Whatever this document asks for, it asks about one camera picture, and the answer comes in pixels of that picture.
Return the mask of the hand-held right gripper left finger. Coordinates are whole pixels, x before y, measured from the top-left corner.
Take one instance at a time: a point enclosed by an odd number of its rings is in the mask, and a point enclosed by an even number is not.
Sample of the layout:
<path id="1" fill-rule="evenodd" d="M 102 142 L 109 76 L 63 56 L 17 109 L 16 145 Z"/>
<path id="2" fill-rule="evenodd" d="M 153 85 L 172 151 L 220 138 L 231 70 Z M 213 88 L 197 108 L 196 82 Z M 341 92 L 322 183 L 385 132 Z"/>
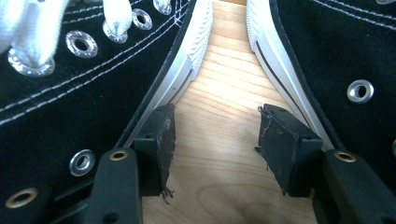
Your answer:
<path id="1" fill-rule="evenodd" d="M 167 187 L 176 148 L 175 106 L 163 105 L 148 116 L 134 139 L 142 196 L 173 197 Z"/>

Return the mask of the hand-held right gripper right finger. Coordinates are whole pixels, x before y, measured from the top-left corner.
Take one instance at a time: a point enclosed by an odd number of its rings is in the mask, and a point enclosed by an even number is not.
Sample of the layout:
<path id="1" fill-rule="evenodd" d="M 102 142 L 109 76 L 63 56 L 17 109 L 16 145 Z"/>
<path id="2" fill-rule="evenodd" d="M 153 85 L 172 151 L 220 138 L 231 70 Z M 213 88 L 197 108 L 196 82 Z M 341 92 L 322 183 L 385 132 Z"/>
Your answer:
<path id="1" fill-rule="evenodd" d="M 288 110 L 265 104 L 261 113 L 259 146 L 283 193 L 308 197 L 313 188 L 314 167 L 321 158 L 322 139 Z"/>

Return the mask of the black canvas sneaker white laces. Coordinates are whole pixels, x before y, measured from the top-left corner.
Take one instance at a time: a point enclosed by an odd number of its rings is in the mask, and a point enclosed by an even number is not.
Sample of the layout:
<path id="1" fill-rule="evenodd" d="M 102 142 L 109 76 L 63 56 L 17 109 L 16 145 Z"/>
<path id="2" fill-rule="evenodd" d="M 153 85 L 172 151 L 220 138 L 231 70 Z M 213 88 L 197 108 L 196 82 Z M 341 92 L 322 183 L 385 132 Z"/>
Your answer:
<path id="1" fill-rule="evenodd" d="M 134 139 L 212 21 L 212 0 L 0 0 L 0 224 L 142 224 Z"/>
<path id="2" fill-rule="evenodd" d="M 247 0 L 247 34 L 295 116 L 396 194 L 396 0 Z"/>

